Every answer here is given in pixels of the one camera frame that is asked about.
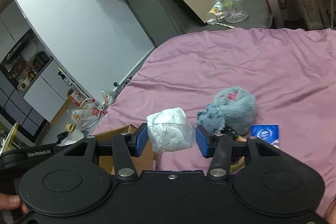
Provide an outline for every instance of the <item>blue tissue packet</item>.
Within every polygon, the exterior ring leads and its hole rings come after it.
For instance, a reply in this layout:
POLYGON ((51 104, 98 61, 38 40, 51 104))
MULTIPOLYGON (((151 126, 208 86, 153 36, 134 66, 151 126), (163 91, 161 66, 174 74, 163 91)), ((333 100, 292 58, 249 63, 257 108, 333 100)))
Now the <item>blue tissue packet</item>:
POLYGON ((258 124, 251 126, 251 136, 257 136, 271 145, 279 145, 277 124, 258 124))

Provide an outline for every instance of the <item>blue stuffed animal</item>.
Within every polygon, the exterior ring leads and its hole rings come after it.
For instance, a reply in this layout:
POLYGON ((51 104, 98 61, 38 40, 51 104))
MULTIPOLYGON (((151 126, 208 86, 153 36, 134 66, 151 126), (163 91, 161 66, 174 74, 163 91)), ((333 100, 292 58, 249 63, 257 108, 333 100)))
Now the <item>blue stuffed animal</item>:
POLYGON ((220 133, 225 126, 238 135, 248 133, 255 118, 255 97, 239 86, 218 92, 205 110, 197 113, 196 125, 210 133, 220 133))

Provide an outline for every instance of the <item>gray door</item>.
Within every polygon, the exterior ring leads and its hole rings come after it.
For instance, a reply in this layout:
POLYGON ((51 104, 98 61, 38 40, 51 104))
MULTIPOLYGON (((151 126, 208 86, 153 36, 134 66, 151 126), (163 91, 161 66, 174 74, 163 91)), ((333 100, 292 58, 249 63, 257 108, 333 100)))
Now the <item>gray door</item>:
POLYGON ((156 47, 181 34, 158 0, 125 0, 156 47))

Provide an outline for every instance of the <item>pink bed sheet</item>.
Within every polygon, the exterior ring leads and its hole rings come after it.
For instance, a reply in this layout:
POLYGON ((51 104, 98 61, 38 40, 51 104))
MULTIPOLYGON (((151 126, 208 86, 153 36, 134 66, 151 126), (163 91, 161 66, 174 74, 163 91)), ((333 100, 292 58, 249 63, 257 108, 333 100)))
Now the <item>pink bed sheet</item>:
MULTIPOLYGON (((279 124, 280 148, 317 170, 326 190, 323 216, 336 196, 336 31, 241 28, 186 34, 154 50, 95 133, 139 126, 149 114, 181 107, 196 113, 221 89, 256 97, 256 124, 279 124)), ((197 145, 166 152, 159 170, 203 170, 197 145)))

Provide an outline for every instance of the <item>finger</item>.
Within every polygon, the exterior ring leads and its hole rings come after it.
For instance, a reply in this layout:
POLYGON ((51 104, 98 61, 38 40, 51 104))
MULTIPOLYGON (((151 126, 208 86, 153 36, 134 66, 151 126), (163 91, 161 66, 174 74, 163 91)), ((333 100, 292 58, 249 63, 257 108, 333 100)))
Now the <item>finger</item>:
POLYGON ((27 213, 29 212, 28 208, 26 207, 26 205, 25 205, 24 203, 21 205, 21 210, 22 210, 25 214, 27 214, 27 213))
POLYGON ((13 210, 21 205, 20 198, 17 195, 6 195, 0 193, 0 209, 13 210))

